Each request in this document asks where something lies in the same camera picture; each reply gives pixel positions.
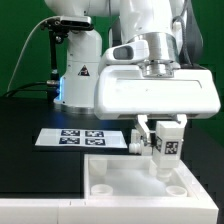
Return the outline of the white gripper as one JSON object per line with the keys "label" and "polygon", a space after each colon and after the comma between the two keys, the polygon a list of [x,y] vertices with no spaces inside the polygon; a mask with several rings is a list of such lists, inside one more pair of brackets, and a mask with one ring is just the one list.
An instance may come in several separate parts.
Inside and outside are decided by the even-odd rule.
{"label": "white gripper", "polygon": [[187,117],[206,119],[221,107],[208,70],[177,69],[171,78],[144,77],[136,65],[116,65],[103,69],[94,94],[94,113],[102,120],[134,119],[145,146],[155,145],[150,119],[176,116],[184,128]]}

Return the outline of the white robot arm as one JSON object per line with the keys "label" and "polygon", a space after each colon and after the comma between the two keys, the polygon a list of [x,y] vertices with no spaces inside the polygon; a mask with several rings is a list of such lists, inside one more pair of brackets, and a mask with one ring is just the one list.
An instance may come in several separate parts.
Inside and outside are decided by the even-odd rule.
{"label": "white robot arm", "polygon": [[132,119],[145,144],[149,120],[183,129],[220,101],[191,0],[45,0],[68,33],[67,69],[55,105],[102,120]]}

